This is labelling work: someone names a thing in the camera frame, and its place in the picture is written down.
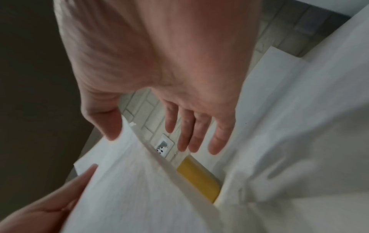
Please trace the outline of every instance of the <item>electrical outlet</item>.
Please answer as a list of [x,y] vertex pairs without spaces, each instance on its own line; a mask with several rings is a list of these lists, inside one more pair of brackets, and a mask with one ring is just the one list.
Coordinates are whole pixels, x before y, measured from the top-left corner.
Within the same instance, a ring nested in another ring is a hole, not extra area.
[[163,134],[156,144],[155,149],[158,151],[159,154],[161,154],[161,156],[165,158],[170,149],[172,149],[173,145],[174,142],[172,142],[172,140],[170,140],[167,136]]

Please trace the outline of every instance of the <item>tiled floor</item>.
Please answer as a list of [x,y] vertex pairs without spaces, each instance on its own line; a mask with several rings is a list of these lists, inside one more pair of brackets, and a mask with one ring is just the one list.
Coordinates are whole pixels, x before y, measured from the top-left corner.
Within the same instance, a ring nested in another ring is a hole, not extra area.
[[[298,1],[265,0],[258,41],[255,45],[249,72],[270,46],[277,47],[294,56],[304,56],[348,19],[349,17]],[[173,158],[177,152],[177,141],[181,131],[180,117],[174,132],[168,134],[165,131],[163,105],[149,89],[123,95],[120,101],[120,110],[129,122],[133,121],[141,128],[144,138],[151,145],[156,145],[162,134],[168,136],[175,145],[166,158],[167,160]]]

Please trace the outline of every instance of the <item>skin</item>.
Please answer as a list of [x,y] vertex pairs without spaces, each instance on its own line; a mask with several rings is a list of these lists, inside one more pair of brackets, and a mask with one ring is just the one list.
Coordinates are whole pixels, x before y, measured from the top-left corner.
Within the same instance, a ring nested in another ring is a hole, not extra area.
[[55,0],[81,110],[109,140],[122,93],[151,88],[178,149],[197,152],[214,117],[211,154],[228,142],[258,30],[259,0]]
[[96,168],[92,165],[60,189],[9,215],[0,222],[0,233],[59,232]]

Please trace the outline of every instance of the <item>palm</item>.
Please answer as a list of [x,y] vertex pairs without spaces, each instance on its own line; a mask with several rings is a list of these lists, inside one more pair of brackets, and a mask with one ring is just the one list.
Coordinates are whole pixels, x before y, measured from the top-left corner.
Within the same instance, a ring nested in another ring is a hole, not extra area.
[[[120,132],[120,94],[151,87],[166,106],[167,131],[174,129],[178,111],[182,116],[180,150],[198,150],[211,117],[218,127],[209,150],[216,154],[224,147],[252,53],[254,36],[248,35],[257,30],[256,1],[62,6],[58,21],[82,110],[106,136]],[[65,17],[66,11],[75,17]]]

